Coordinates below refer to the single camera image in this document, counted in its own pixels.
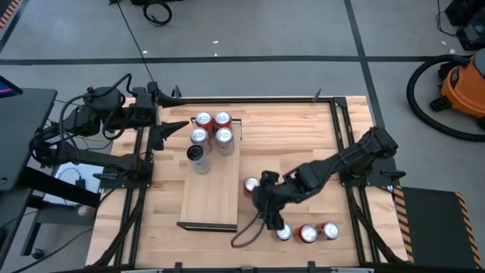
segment red soda can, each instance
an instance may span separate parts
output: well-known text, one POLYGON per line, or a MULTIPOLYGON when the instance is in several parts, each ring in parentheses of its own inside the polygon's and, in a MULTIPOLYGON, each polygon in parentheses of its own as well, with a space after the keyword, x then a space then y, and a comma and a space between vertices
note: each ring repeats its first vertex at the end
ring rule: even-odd
POLYGON ((339 226, 332 221, 317 224, 315 228, 317 229, 318 235, 321 234, 326 240, 335 240, 339 237, 339 226))
POLYGON ((226 111, 220 111, 215 115, 215 131, 221 128, 233 129, 233 118, 226 111))
POLYGON ((318 233, 311 224, 304 224, 298 229, 298 236, 305 243, 313 243, 316 241, 318 233))
POLYGON ((204 128, 209 134, 209 138, 213 139, 215 136, 214 119, 211 114, 207 112, 200 112, 196 115, 197 127, 204 128))
POLYGON ((256 177, 248 177, 244 180, 244 196, 251 198, 252 190, 259 186, 259 180, 256 177))

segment wooden platform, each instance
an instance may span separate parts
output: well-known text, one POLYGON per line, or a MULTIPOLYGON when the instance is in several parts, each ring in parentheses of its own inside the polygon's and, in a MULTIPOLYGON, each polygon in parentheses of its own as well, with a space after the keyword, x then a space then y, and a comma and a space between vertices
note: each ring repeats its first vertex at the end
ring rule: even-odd
MULTIPOLYGON (((364 96, 347 97, 355 138, 372 126, 364 96)), ((244 197, 242 182, 248 176, 259 177, 263 170, 281 174, 303 162, 326 158, 337 152, 333 122, 328 103, 295 104, 210 104, 185 105, 164 109, 163 121, 188 121, 199 111, 225 110, 243 120, 239 172, 238 226, 244 227, 255 214, 251 200, 244 197)), ((184 268, 210 267, 306 267, 358 265, 349 208, 338 175, 330 178, 321 193, 301 204, 289 204, 283 217, 293 227, 335 221, 340 236, 334 241, 313 244, 294 240, 280 242, 270 231, 252 245, 233 249, 233 234, 185 231, 176 226, 183 201, 183 182, 189 164, 186 140, 189 127, 175 133, 165 143, 165 150, 155 153, 153 184, 147 192, 139 239, 137 268, 173 268, 182 262, 184 268)), ((133 151, 135 133, 127 131, 114 143, 113 154, 133 151)), ((391 195, 368 188, 368 199, 374 226, 396 255, 406 259, 401 231, 391 195)), ((99 209, 86 264, 97 260, 120 227, 125 190, 116 190, 99 209)), ((250 228, 244 240, 251 237, 259 223, 250 228)), ((366 257, 370 260, 367 235, 363 232, 366 257)), ((124 261, 128 248, 125 244, 124 261)))
POLYGON ((211 170, 207 174, 186 169, 179 227, 191 231, 237 231, 240 122, 233 124, 233 141, 233 154, 224 156, 217 151, 215 139, 211 140, 212 152, 207 155, 211 170))

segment shop vacuum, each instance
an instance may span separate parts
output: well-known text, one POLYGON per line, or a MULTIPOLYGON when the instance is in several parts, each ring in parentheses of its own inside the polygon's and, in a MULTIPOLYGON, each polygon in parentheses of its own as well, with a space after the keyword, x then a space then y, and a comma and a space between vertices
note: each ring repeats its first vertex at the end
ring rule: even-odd
POLYGON ((428 68, 435 64, 441 64, 438 76, 443 80, 443 85, 441 86, 441 97, 430 103, 431 109, 443 111, 453 108, 475 117, 478 126, 485 130, 485 49, 479 50, 471 57, 441 55, 424 62, 411 75, 406 89, 406 97, 411 110, 425 124, 460 140, 485 142, 485 134, 466 133, 447 127, 424 113, 417 104, 416 82, 428 68))

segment warning stripe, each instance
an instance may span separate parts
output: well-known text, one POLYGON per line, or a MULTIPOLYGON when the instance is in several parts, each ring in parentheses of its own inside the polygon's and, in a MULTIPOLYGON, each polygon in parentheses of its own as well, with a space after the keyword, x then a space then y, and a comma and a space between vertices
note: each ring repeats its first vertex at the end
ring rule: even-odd
POLYGON ((475 242, 475 238, 473 237, 473 230, 471 229, 470 216, 468 215, 467 206, 465 205, 465 198, 460 193, 455 194, 456 197, 458 197, 460 206, 462 207, 463 221, 465 222, 465 228, 468 232, 468 239, 470 240, 470 247, 471 251, 473 252, 475 264, 477 265, 477 268, 481 269, 482 262, 480 261, 480 255, 478 254, 477 242, 475 242))
POLYGON ((404 247, 408 254, 408 261, 414 263, 415 259, 412 255, 411 237, 409 236, 408 216, 405 208, 406 203, 404 201, 404 193, 402 192, 401 186, 394 188, 394 202, 396 204, 399 227, 401 228, 402 241, 404 242, 404 247))
POLYGON ((10 5, 5 10, 5 13, 0 17, 0 30, 7 25, 8 20, 12 17, 15 12, 15 9, 18 7, 20 0, 13 0, 10 5))

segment gray floor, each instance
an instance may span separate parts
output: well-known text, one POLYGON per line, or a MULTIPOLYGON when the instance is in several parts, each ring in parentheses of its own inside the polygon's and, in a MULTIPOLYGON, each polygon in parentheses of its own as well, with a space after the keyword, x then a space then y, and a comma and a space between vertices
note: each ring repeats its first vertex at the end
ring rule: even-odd
MULTIPOLYGON (((30 0, 0 53, 2 59, 138 58, 136 45, 120 11, 108 1, 30 0)), ((436 0, 351 0, 367 56, 433 56, 464 54, 458 41, 436 29, 436 0)), ((449 0, 442 0, 442 8, 449 0)), ((174 19, 157 28, 141 8, 121 7, 140 48, 148 58, 326 55, 357 56, 346 6, 341 0, 184 0, 170 3, 174 19)), ((446 17, 443 28, 451 30, 446 17)), ((485 259, 485 169, 483 144, 451 139, 414 117, 405 100, 405 86, 415 62, 370 63, 377 98, 388 131, 400 145, 399 169, 408 175, 402 185, 452 190, 465 195, 481 258, 485 259)), ((178 85, 185 96, 368 95, 357 61, 269 61, 149 64, 153 77, 169 93, 178 85)), ((149 76, 142 64, 0 65, 0 74, 22 87, 54 88, 58 99, 84 93, 88 86, 111 85, 125 73, 133 85, 149 76)), ((418 83, 418 100, 437 95, 432 71, 418 83)), ((61 103, 51 119, 57 120, 61 103)), ((436 115, 450 126, 480 132, 469 118, 454 112, 436 115)), ((90 146, 102 143, 89 142, 90 146)), ((31 218, 25 217, 0 272, 33 260, 19 257, 31 218)), ((45 226, 36 247, 48 253, 88 227, 45 226)), ((90 235, 28 272, 79 268, 90 235)))

